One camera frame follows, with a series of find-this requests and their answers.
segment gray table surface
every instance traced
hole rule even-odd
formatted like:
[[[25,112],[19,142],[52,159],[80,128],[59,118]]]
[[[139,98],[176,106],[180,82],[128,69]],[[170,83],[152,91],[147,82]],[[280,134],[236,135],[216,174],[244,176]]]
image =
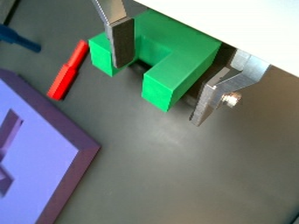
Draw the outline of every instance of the gray table surface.
[[[126,1],[134,16],[146,7]],[[27,0],[9,26],[41,43],[0,43],[0,67],[45,95],[79,39],[104,31],[91,1]],[[103,144],[57,223],[288,223],[299,211],[299,79],[272,68],[196,128],[179,101],[166,114],[140,97],[143,75],[115,78],[90,56],[56,106]]]

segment white panel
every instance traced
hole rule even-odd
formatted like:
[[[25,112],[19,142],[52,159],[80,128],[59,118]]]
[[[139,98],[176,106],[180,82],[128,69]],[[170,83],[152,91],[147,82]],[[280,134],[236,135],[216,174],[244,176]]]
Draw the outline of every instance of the white panel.
[[[136,0],[299,77],[298,0]]]

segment purple board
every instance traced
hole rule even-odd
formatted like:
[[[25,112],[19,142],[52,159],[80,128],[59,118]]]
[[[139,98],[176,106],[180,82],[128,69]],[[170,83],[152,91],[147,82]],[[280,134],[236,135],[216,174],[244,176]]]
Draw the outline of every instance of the purple board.
[[[53,223],[99,144],[0,69],[0,223]]]

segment green block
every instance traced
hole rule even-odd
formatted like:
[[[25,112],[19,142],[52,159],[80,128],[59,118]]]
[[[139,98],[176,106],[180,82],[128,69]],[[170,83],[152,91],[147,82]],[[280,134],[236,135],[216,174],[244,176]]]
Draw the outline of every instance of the green block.
[[[135,17],[135,60],[152,66],[144,74],[142,95],[162,111],[170,110],[200,78],[219,48],[215,38],[154,10]],[[106,33],[90,40],[90,49],[92,64],[114,76],[119,69]]]

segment red stick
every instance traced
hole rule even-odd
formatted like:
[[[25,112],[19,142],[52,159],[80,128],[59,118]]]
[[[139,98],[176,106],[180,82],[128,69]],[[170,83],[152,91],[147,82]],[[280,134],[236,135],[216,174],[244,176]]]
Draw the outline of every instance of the red stick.
[[[69,61],[63,65],[55,81],[51,84],[51,89],[47,95],[56,101],[64,97],[68,89],[71,88],[71,83],[76,77],[78,69],[87,55],[88,49],[88,43],[82,40],[69,57]]]

